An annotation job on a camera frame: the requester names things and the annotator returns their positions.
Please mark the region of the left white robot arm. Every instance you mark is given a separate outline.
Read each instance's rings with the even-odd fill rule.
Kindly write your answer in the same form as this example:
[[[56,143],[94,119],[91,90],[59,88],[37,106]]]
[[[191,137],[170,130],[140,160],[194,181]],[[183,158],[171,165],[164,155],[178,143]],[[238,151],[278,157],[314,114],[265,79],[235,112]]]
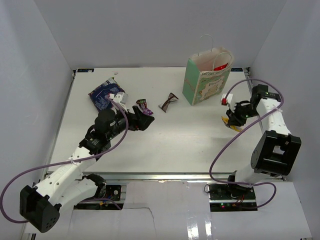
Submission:
[[[58,222],[62,211],[86,199],[99,200],[106,194],[106,182],[97,174],[82,175],[111,148],[111,140],[123,131],[144,131],[155,120],[137,106],[133,112],[105,109],[98,113],[67,164],[61,165],[35,186],[20,191],[19,213],[40,233]]]

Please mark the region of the purple candy bar wrapper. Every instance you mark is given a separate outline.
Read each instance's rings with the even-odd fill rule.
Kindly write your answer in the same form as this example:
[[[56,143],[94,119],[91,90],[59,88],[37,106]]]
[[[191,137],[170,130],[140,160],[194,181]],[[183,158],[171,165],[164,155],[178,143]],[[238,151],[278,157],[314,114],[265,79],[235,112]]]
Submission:
[[[142,113],[146,116],[152,116],[154,113],[148,108],[147,100],[146,99],[138,99],[136,104],[141,109]]]

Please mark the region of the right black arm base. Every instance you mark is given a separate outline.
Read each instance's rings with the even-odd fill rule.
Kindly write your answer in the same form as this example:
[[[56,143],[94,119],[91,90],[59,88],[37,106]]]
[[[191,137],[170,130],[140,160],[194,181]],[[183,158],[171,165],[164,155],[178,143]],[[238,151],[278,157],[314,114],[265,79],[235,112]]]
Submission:
[[[210,211],[212,213],[258,210],[253,188],[208,183],[204,186],[203,190],[208,194]]]

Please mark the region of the yellow candy bar packet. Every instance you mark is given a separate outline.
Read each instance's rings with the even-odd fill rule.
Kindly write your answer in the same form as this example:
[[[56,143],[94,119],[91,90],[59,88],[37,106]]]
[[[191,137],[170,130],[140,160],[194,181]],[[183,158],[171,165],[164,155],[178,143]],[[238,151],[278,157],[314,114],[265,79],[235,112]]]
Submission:
[[[227,128],[230,128],[236,132],[241,132],[243,130],[241,122],[234,116],[231,116],[230,118],[222,116],[221,119]]]

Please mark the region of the red cookie snack bag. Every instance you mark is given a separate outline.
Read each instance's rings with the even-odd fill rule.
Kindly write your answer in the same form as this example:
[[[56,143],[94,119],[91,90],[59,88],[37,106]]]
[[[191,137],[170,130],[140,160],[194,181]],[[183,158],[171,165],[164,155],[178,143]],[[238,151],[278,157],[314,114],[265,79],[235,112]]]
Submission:
[[[215,68],[213,69],[213,71],[221,71],[221,70],[225,69],[228,65],[229,65],[229,64],[226,63],[226,64],[223,64],[223,65],[221,65],[221,66],[217,66],[217,67],[215,67]]]

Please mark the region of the blue chips snack bag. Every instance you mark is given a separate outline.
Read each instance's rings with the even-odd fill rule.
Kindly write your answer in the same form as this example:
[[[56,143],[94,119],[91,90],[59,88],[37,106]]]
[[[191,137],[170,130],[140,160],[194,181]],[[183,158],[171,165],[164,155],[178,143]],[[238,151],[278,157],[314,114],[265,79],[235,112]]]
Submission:
[[[101,85],[96,87],[88,96],[92,101],[95,108],[100,112],[105,109],[112,108],[112,104],[109,100],[107,100],[107,96],[109,94],[118,94],[120,92],[125,92],[120,85],[115,81],[114,77],[108,78]]]

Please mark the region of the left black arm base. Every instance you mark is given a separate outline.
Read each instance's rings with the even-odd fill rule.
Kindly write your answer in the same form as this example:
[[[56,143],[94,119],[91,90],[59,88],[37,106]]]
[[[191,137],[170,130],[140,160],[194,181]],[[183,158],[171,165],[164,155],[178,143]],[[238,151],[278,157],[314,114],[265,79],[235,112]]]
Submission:
[[[109,200],[99,200],[99,201],[86,201],[78,203],[73,207],[74,210],[122,210],[123,203],[122,197],[122,186],[121,185],[107,185],[104,199]]]

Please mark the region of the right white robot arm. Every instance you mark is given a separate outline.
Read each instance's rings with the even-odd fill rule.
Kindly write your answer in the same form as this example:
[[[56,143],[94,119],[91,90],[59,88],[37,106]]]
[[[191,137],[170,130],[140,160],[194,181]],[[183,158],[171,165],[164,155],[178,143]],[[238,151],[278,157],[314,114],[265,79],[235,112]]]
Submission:
[[[229,198],[236,200],[259,181],[291,172],[302,141],[287,128],[280,103],[280,94],[270,92],[264,84],[253,87],[250,100],[236,102],[230,93],[221,97],[221,104],[229,108],[223,118],[227,127],[241,133],[248,118],[262,118],[262,136],[250,163],[228,177],[225,192]]]

